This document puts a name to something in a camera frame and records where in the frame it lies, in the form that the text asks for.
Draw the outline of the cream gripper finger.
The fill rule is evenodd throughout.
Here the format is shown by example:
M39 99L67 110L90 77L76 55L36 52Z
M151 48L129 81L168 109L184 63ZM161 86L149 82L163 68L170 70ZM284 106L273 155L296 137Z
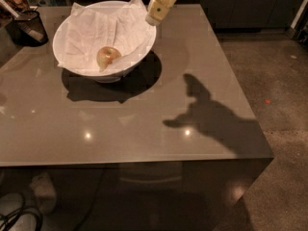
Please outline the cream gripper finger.
M159 26L167 17L177 0L150 0L145 21L151 26Z

